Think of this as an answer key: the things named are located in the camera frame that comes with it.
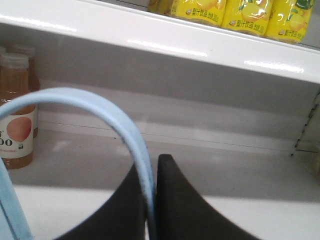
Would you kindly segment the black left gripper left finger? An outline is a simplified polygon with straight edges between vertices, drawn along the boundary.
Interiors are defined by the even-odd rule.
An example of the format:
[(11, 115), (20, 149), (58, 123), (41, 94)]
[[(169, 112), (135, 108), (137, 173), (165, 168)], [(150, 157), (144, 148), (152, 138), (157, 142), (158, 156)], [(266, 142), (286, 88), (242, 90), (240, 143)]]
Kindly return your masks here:
[(133, 165), (112, 196), (91, 216), (59, 240), (143, 240), (145, 201)]

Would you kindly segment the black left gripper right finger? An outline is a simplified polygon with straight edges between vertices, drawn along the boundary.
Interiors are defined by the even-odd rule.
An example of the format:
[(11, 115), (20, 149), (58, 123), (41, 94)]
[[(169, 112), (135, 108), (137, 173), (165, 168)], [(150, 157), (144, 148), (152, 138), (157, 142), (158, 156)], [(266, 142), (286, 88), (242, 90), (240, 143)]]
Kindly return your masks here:
[(159, 240), (256, 239), (204, 200), (170, 154), (158, 157), (155, 210)]

